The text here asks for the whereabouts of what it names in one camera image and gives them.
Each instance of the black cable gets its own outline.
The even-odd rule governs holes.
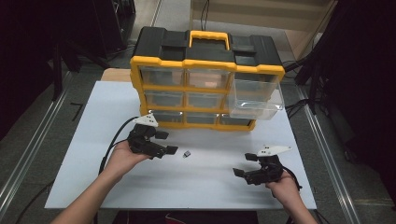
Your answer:
[[[23,208],[22,212],[20,213],[20,215],[18,216],[17,221],[15,222],[15,224],[18,224],[21,222],[23,215],[26,213],[26,211],[29,209],[29,207],[33,204],[33,202],[47,189],[49,188],[53,182],[55,182],[55,179],[53,179],[51,182],[49,182],[46,187],[44,187],[42,190],[40,190],[37,195]]]
[[[205,9],[206,9],[206,18],[205,18],[205,28],[204,28],[204,25],[203,25],[203,18],[204,18]],[[205,5],[204,5],[204,8],[202,9],[202,12],[201,12],[201,30],[202,30],[202,31],[205,31],[205,30],[206,30],[206,21],[207,21],[207,12],[208,12],[208,11],[209,11],[209,0],[206,0]]]
[[[110,145],[108,146],[106,155],[102,158],[102,161],[101,161],[101,163],[100,163],[99,174],[101,174],[101,173],[103,172],[103,170],[105,169],[107,157],[108,157],[108,155],[110,154],[111,148],[113,148],[116,144],[118,144],[118,143],[120,143],[120,142],[122,142],[122,141],[125,141],[125,140],[121,140],[121,141],[115,143],[116,140],[117,140],[117,138],[119,137],[119,134],[121,133],[122,129],[125,128],[125,126],[126,126],[129,122],[131,122],[133,119],[136,119],[136,118],[137,118],[137,117],[133,117],[133,118],[131,118],[131,119],[127,119],[127,120],[121,125],[121,127],[120,127],[119,130],[117,131],[116,135],[114,135],[113,140],[111,140],[111,143],[110,143]],[[95,216],[93,217],[93,223],[94,223],[94,224],[97,224],[97,223],[98,223],[98,213],[96,213]]]
[[[207,7],[206,7],[206,16],[205,16],[205,30],[206,30],[206,22],[207,22],[207,13],[209,12],[209,5],[210,5],[210,2],[209,2],[209,0],[207,0]]]
[[[284,63],[296,63],[296,61],[285,61],[285,62],[282,62],[282,64],[284,64]],[[291,71],[293,71],[295,73],[295,75],[298,74],[298,72],[295,70],[295,68],[292,69]]]
[[[300,191],[300,189],[302,189],[303,187],[298,183],[297,176],[294,174],[294,172],[286,166],[282,166],[282,168],[286,170],[291,175],[291,177],[293,177],[297,190]]]
[[[317,218],[319,219],[319,222],[320,222],[320,223],[323,223],[322,220],[321,220],[321,219],[323,218],[323,219],[326,221],[326,223],[330,224],[329,220],[327,220],[326,217],[324,217],[324,216],[318,211],[318,209],[315,209],[314,212],[315,212],[315,214],[317,215]]]
[[[107,161],[108,154],[110,154],[111,148],[113,148],[113,147],[116,145],[115,142],[116,142],[117,138],[119,137],[120,132],[121,132],[122,129],[125,128],[125,126],[126,126],[129,122],[131,122],[133,119],[137,119],[137,117],[134,117],[134,118],[131,118],[131,119],[126,120],[126,121],[122,124],[122,126],[119,128],[119,130],[117,131],[116,135],[114,135],[114,138],[113,138],[113,140],[112,140],[111,143],[110,143],[110,146],[108,146],[106,155],[102,158],[102,162],[100,163],[99,174],[101,174],[102,171],[103,171],[103,169],[105,169],[105,165],[106,165],[106,161]]]

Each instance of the small metal object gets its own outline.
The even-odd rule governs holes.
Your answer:
[[[187,157],[189,157],[191,155],[191,153],[189,152],[189,151],[186,151],[184,154],[183,154],[183,158],[187,158]]]

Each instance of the human hand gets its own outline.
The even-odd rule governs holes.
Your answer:
[[[122,141],[114,147],[103,173],[115,176],[120,181],[139,162],[148,158],[150,156],[146,154],[133,153],[128,141]]]
[[[293,177],[286,171],[283,171],[277,182],[266,183],[265,187],[271,189],[274,196],[288,210],[303,203]]]

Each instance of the floor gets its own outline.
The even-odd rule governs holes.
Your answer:
[[[175,1],[135,0],[137,17],[130,43],[135,42],[142,26],[164,24],[167,21],[163,18],[164,11],[169,7],[163,3]],[[198,28],[199,25],[198,21],[193,23],[194,28]],[[281,61],[294,60],[289,42],[282,30],[210,21],[206,27],[236,35],[270,35],[276,42]],[[109,57],[109,64],[111,67],[129,68],[131,56],[132,49],[127,49]],[[81,61],[83,66],[79,73],[70,73],[64,66],[65,92],[60,99],[52,102],[53,87],[48,87],[0,142],[0,223],[17,223],[20,215],[23,215],[20,223],[49,223],[59,214],[59,210],[43,208],[50,190],[45,187],[56,177],[78,126],[83,112],[83,107],[78,112],[79,105],[86,104],[94,82],[99,80],[104,72],[101,67],[87,59],[81,58]],[[294,77],[295,72],[298,71],[289,72],[287,77]],[[284,78],[281,87],[286,105],[295,104],[304,98],[304,93],[309,90],[308,84],[295,86],[292,78]],[[49,122],[41,123],[44,118],[48,118]],[[378,174],[364,164],[346,161],[342,144],[330,120],[319,109],[316,116],[311,116],[307,108],[300,110],[290,119],[290,125],[314,192],[318,211],[328,223],[395,223],[396,212],[391,210],[392,201]],[[315,133],[313,127],[319,127],[321,132]],[[26,161],[26,169],[19,168],[19,161],[22,159]],[[15,174],[19,174],[20,181],[16,180]],[[30,207],[23,213],[24,208],[34,198]],[[345,203],[344,200],[348,199],[352,205]],[[283,210],[257,212],[260,224],[285,223],[288,217]],[[113,210],[101,210],[99,223],[111,223],[116,213],[117,211]]]

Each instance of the hand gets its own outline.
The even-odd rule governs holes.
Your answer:
[[[129,149],[128,141],[122,141],[113,149],[103,173],[111,174],[120,181],[139,162],[150,158],[146,154],[136,154]]]
[[[317,223],[306,209],[294,179],[288,172],[284,171],[280,180],[266,183],[265,187],[271,189],[295,223]]]
[[[287,210],[303,203],[293,177],[286,171],[283,172],[280,180],[266,183],[265,187],[271,189],[274,196]]]

